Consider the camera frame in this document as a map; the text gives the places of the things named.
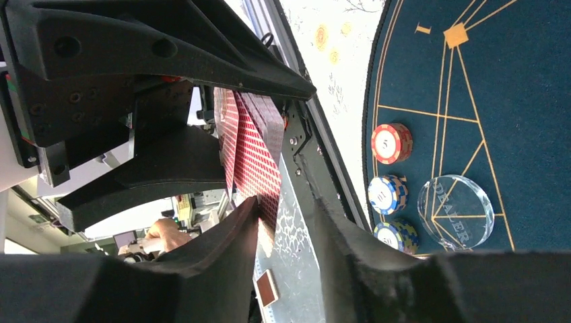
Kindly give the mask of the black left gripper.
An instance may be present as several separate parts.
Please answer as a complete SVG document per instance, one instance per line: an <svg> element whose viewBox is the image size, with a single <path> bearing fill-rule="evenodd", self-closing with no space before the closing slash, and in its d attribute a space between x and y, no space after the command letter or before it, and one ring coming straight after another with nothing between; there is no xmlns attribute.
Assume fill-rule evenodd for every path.
<svg viewBox="0 0 571 323"><path fill-rule="evenodd" d="M4 20L23 66L13 70L19 166L39 172L45 163L59 185L122 144L136 155L56 202L74 232L158 199L225 187L218 138L181 129L190 79L300 100L316 91L224 1L6 1Z"/></svg>

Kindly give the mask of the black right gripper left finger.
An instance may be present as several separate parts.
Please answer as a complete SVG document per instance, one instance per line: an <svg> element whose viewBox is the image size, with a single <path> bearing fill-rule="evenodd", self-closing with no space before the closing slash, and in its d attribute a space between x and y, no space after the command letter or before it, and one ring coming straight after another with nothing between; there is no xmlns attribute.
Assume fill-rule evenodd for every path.
<svg viewBox="0 0 571 323"><path fill-rule="evenodd" d="M248 322L260 208L151 262L95 254L1 257L2 322Z"/></svg>

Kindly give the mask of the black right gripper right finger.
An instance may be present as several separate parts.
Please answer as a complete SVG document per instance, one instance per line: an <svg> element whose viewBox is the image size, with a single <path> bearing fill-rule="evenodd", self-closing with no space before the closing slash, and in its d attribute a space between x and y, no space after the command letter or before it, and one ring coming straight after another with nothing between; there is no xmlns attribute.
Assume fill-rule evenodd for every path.
<svg viewBox="0 0 571 323"><path fill-rule="evenodd" d="M569 322L570 254L473 252L425 260L314 202L328 322Z"/></svg>

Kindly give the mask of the blue yellow chip stack bottom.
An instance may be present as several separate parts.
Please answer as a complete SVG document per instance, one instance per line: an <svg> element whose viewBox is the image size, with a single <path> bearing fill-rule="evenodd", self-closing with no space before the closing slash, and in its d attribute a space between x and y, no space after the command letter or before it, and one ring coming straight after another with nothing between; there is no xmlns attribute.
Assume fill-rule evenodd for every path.
<svg viewBox="0 0 571 323"><path fill-rule="evenodd" d="M419 235L412 224L403 218L379 222L373 231L374 237L386 245L409 255L419 247Z"/></svg>

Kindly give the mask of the pink card deck box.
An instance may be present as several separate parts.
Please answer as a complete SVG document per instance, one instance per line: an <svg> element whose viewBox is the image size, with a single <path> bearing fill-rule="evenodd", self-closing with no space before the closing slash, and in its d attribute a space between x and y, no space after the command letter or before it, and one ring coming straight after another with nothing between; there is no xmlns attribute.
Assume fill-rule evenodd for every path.
<svg viewBox="0 0 571 323"><path fill-rule="evenodd" d="M261 221L267 231L276 229L281 174L279 156L268 150L249 108L260 96L240 94L230 89L213 90L215 125L220 142L220 158L226 176L226 190L234 188L243 198L259 200Z"/></svg>

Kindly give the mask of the red chip stack bottom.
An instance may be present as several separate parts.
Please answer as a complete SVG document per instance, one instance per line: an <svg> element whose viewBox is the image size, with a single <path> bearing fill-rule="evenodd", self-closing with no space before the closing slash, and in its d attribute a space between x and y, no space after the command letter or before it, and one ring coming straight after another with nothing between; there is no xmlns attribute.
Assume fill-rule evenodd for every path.
<svg viewBox="0 0 571 323"><path fill-rule="evenodd" d="M411 131L401 123L381 124L371 137L372 154L382 164L404 162L413 149Z"/></svg>

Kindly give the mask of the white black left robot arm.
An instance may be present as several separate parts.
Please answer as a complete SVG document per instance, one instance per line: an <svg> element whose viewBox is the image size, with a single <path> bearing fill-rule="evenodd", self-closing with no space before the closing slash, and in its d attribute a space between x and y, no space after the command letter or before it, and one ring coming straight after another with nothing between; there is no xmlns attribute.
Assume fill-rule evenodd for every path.
<svg viewBox="0 0 571 323"><path fill-rule="evenodd" d="M82 231L121 211L225 184L217 140L187 123L198 85L308 100L224 1L2 1L1 105L18 162L58 186L122 145L133 159L57 202Z"/></svg>

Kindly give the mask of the clear dealer button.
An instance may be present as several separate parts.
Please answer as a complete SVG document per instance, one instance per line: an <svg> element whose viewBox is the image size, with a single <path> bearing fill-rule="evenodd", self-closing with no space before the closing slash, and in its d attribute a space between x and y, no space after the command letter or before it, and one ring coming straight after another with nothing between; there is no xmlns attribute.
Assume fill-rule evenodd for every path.
<svg viewBox="0 0 571 323"><path fill-rule="evenodd" d="M427 181L419 191L417 212L427 233L446 251L472 250L494 230L495 214L488 195L460 175Z"/></svg>

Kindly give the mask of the floral patterned tablecloth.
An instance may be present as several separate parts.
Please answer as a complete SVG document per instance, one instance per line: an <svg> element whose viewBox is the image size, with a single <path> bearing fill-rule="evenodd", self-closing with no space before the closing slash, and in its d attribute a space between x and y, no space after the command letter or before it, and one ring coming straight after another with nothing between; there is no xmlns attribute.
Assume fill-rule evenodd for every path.
<svg viewBox="0 0 571 323"><path fill-rule="evenodd" d="M364 111L371 52L396 1L279 1L329 126L333 155L352 192L354 219L372 220L364 180Z"/></svg>

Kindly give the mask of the round dark blue poker mat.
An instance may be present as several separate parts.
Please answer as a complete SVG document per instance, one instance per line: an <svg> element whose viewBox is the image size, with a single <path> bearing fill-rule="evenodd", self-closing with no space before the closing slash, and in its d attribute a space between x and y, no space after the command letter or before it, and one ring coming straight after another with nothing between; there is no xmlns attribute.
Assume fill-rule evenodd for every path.
<svg viewBox="0 0 571 323"><path fill-rule="evenodd" d="M417 212L421 187L461 175L491 200L482 250L570 249L570 2L396 1L371 52L364 180L406 179L397 215L419 253L444 251ZM401 123L411 155L382 164L371 137Z"/></svg>

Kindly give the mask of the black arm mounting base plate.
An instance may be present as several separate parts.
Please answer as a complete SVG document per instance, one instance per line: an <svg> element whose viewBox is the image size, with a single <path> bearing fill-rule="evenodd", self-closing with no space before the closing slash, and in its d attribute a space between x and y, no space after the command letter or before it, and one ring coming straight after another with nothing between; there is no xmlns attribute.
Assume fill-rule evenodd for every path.
<svg viewBox="0 0 571 323"><path fill-rule="evenodd" d="M295 41L292 27L279 1L244 1L255 33L274 37L272 52L288 67L310 79L307 66ZM334 211L347 215L360 229L370 233L368 216L363 212L349 179L333 132L318 100L289 100L284 104L288 125L282 150L289 183L308 229L313 227L314 200L323 198Z"/></svg>

